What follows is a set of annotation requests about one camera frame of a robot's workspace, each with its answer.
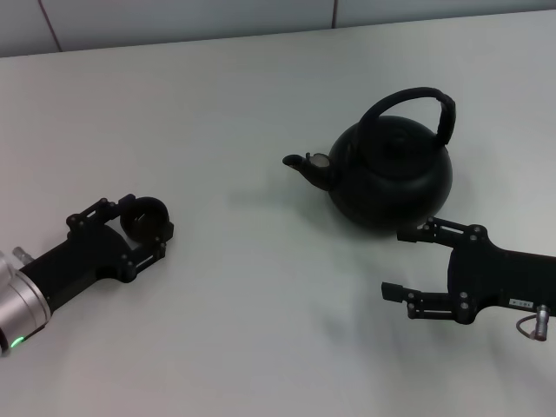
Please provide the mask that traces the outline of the black round teapot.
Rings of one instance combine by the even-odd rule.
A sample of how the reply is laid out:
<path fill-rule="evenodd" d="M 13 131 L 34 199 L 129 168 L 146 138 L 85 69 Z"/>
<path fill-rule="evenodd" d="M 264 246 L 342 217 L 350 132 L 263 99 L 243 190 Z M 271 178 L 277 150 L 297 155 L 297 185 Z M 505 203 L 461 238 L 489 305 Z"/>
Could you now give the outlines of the black round teapot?
<path fill-rule="evenodd" d="M 387 114 L 398 104 L 424 98 L 440 104 L 435 131 Z M 288 155 L 282 162 L 327 192 L 349 221 L 371 230 L 397 230 L 425 221 L 447 200 L 453 183 L 447 145 L 455 122 L 456 104 L 446 93 L 403 89 L 368 109 L 328 153 Z"/>

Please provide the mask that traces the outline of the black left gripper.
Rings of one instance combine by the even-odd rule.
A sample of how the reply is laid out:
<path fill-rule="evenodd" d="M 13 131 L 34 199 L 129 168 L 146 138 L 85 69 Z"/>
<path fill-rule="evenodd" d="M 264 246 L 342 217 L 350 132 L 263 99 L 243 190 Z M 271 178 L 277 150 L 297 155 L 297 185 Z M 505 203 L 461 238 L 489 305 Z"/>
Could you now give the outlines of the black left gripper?
<path fill-rule="evenodd" d="M 128 194 L 117 202 L 101 198 L 81 213 L 66 219 L 68 239 L 39 256 L 22 272 L 33 281 L 55 311 L 102 279 L 132 282 L 142 271 L 166 255 L 174 224 L 124 227 L 124 216 L 139 199 Z M 135 246 L 108 225 L 119 220 L 122 231 Z"/>

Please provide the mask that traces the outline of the small dark teacup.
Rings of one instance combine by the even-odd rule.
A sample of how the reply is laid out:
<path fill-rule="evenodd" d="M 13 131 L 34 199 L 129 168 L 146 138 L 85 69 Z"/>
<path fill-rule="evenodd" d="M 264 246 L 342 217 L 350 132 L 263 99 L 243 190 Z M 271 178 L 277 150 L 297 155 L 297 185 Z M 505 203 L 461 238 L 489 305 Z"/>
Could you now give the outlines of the small dark teacup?
<path fill-rule="evenodd" d="M 134 242 L 158 242 L 169 226 L 169 212 L 160 200 L 140 197 L 122 212 L 120 225 Z"/>

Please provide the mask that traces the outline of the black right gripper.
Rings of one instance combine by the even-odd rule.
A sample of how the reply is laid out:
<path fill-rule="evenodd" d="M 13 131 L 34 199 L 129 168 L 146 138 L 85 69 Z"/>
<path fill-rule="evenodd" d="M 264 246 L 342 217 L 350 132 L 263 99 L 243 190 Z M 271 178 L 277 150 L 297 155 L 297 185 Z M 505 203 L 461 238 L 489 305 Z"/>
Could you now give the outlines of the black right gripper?
<path fill-rule="evenodd" d="M 471 324 L 490 307 L 535 312 L 546 307 L 556 317 L 556 257 L 499 248 L 480 225 L 466 226 L 429 217 L 420 226 L 400 228 L 401 242 L 427 242 L 452 248 L 448 293 L 422 292 L 383 282 L 384 300 L 407 304 L 411 320 Z"/>

